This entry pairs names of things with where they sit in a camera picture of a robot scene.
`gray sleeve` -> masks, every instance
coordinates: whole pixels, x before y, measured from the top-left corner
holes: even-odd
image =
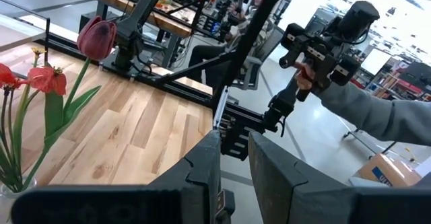
[[[381,141],[431,145],[431,103],[383,100],[353,83],[332,83],[318,95],[322,105]]]

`red tulip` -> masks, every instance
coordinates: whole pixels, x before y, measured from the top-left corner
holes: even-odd
[[[32,68],[28,72],[30,86],[44,93],[54,91],[60,96],[66,94],[66,76],[61,69],[53,67]]]
[[[8,66],[0,63],[0,87],[18,89],[25,83],[28,83],[28,81],[18,79]]]
[[[96,16],[79,33],[78,49],[89,59],[101,61],[109,56],[116,32],[115,23],[102,21],[100,16]]]

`cardboard box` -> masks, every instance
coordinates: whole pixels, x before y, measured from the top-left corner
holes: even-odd
[[[358,171],[357,176],[391,187],[407,187],[419,182],[421,176],[402,161],[377,154]]]

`person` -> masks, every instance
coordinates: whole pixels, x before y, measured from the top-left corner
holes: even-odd
[[[300,72],[295,79],[300,89],[311,89],[309,78],[314,71],[303,63],[296,63]],[[376,98],[353,83],[340,86],[332,83],[316,93],[322,105],[380,141],[399,141],[431,146],[431,102],[412,100],[384,100]]]
[[[202,63],[204,60],[215,58],[222,53],[230,52],[234,50],[238,46],[241,36],[246,32],[246,27],[248,26],[248,23],[250,22],[250,19],[253,16],[253,12],[256,10],[256,7],[258,7],[261,4],[261,2],[262,0],[254,0],[253,5],[249,7],[249,9],[247,10],[247,13],[242,11],[237,15],[234,10],[234,7],[236,7],[238,4],[233,3],[235,6],[231,7],[232,14],[239,17],[239,19],[243,20],[243,22],[240,23],[238,26],[232,26],[230,33],[226,35],[225,39],[227,43],[224,46],[206,46],[206,45],[195,46],[191,53],[189,67],[196,65],[198,63]],[[263,25],[255,43],[253,44],[253,47],[251,48],[249,55],[254,56],[255,53],[257,53],[257,49],[266,41],[266,39],[268,39],[268,37],[272,33],[273,28],[274,28],[274,23],[272,22],[271,16],[269,16],[268,20]],[[225,74],[228,66],[229,65],[227,63],[222,63],[220,65],[216,65],[214,67],[206,69],[205,70],[206,84],[213,88],[217,87],[221,83],[223,79],[223,75]],[[246,63],[243,64],[243,69],[246,69],[247,67],[248,65]],[[191,73],[188,76],[188,78],[198,82],[202,82],[201,72]]]

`workbench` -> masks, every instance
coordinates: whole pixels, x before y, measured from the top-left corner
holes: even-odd
[[[135,3],[129,0],[97,0],[98,6],[96,15],[100,15],[102,17],[106,16],[106,12],[108,7],[113,7],[117,10],[124,11],[125,13],[131,13],[133,8],[135,7]],[[181,5],[173,3],[172,5],[168,5],[165,8],[162,8],[164,11],[169,11],[171,9],[175,9],[180,7]],[[192,9],[184,8],[178,12],[173,13],[171,16],[174,16],[186,23],[191,24],[193,19],[195,18],[195,12]],[[178,40],[180,38],[187,38],[191,35],[191,28],[181,23],[178,23],[165,15],[161,15],[156,12],[152,12],[148,17],[147,23],[150,23],[159,29],[171,33],[171,37],[168,43],[168,49],[165,52],[164,59],[162,61],[162,67],[167,67],[169,65],[170,59],[172,55],[175,53],[175,48],[177,46]]]
[[[0,61],[26,75],[32,67],[33,46],[39,45],[26,44],[0,52]],[[70,91],[84,62],[55,50],[49,54],[51,65],[64,68]],[[154,67],[153,72],[170,73],[160,67]],[[179,81],[211,94],[206,85],[187,78]],[[212,129],[210,108],[100,71],[94,65],[89,66],[77,96],[97,85],[102,86],[101,90],[55,143],[37,171],[39,186],[149,184]],[[14,95],[13,112],[21,93],[18,90]],[[26,173],[42,151],[43,112],[44,94],[38,94],[28,108],[22,136]],[[0,218],[5,216],[4,211],[0,214]]]

